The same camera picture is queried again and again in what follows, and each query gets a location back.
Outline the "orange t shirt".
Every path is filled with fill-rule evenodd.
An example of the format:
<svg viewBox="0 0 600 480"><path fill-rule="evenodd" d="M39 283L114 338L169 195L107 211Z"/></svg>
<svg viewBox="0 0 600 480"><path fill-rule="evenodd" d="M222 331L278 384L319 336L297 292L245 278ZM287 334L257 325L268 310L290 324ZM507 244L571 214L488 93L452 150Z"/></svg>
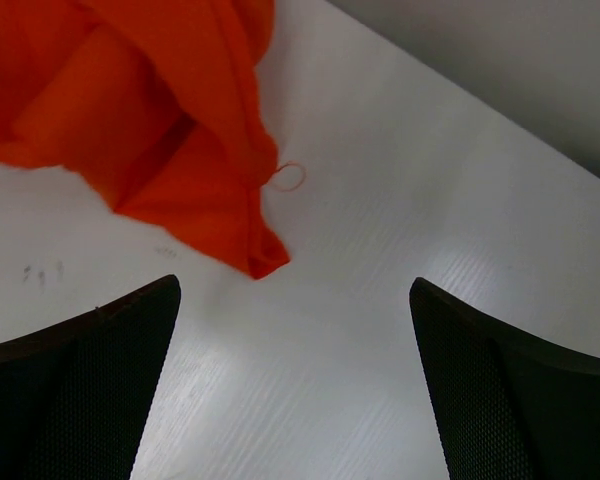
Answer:
<svg viewBox="0 0 600 480"><path fill-rule="evenodd" d="M0 163L79 174L117 214L254 279L290 256L256 66L271 1L0 1Z"/></svg>

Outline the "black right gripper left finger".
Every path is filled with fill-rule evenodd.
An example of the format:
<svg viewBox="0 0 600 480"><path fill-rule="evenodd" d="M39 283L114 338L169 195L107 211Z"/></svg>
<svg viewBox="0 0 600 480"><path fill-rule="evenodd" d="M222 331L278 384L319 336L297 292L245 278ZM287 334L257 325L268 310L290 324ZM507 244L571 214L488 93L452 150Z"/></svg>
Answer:
<svg viewBox="0 0 600 480"><path fill-rule="evenodd" d="M180 302L167 275L0 343L0 479L129 478Z"/></svg>

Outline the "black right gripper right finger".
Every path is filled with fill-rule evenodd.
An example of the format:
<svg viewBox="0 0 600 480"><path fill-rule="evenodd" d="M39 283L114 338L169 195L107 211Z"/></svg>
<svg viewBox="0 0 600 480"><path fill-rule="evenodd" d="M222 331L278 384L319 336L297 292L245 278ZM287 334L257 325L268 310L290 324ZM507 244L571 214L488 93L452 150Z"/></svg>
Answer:
<svg viewBox="0 0 600 480"><path fill-rule="evenodd" d="M600 479L600 358L424 278L409 305L450 478Z"/></svg>

